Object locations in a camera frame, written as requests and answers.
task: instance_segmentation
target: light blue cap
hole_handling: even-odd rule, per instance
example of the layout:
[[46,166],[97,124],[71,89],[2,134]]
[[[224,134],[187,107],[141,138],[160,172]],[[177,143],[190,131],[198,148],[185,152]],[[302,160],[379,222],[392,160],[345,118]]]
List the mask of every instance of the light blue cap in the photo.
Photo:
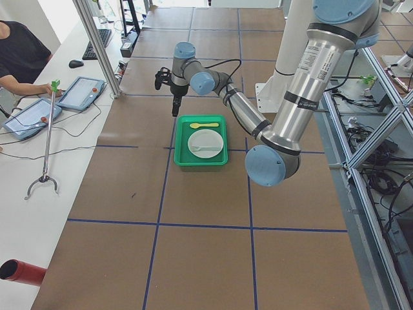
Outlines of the light blue cap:
[[179,59],[189,59],[195,57],[195,46],[189,42],[179,42],[175,46],[174,57]]
[[360,39],[357,40],[354,49],[371,47],[372,45],[375,45],[377,43],[378,39],[379,39],[379,34],[374,34],[368,37],[361,37]]
[[208,72],[195,73],[189,84],[201,96],[209,94],[215,88],[214,78]]
[[356,19],[366,12],[375,0],[314,0],[313,10],[316,17],[326,24],[338,25]]
[[252,181],[262,186],[274,186],[285,179],[285,163],[267,145],[256,145],[245,157],[245,168]]

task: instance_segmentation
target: green tray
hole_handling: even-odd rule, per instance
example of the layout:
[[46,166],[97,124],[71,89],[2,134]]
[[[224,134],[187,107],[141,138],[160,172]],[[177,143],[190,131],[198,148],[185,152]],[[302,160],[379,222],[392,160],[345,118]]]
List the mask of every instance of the green tray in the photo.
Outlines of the green tray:
[[[219,123],[218,127],[189,127],[191,123]],[[224,146],[219,154],[211,158],[199,158],[191,153],[188,148],[189,137],[197,130],[211,129],[218,132],[224,141]],[[179,166],[220,166],[228,161],[227,127],[222,115],[182,115],[178,118],[174,161]]]

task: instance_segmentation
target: keyboard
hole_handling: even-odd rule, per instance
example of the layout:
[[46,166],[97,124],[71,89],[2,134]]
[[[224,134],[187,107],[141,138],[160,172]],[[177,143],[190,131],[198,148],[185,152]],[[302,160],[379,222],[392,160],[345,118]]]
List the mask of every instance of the keyboard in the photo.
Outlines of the keyboard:
[[[110,34],[112,33],[111,29],[97,29],[99,32],[99,37],[101,37],[104,47],[107,47],[109,44]],[[88,46],[86,47],[85,53],[82,57],[83,60],[95,60],[97,56],[93,50],[92,43],[89,41]]]

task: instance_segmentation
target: white plate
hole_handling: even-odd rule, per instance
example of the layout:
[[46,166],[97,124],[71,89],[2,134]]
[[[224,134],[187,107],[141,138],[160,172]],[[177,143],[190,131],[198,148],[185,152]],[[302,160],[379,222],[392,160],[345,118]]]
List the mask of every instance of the white plate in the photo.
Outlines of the white plate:
[[217,156],[224,147],[224,140],[219,133],[210,129],[195,131],[188,139],[189,151],[199,158]]

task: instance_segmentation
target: person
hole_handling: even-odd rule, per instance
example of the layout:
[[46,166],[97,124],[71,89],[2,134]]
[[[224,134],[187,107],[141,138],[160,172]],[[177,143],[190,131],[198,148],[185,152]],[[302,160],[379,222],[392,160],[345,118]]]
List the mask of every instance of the person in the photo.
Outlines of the person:
[[50,84],[34,84],[51,58],[51,51],[25,25],[0,21],[0,87],[18,96],[51,95]]

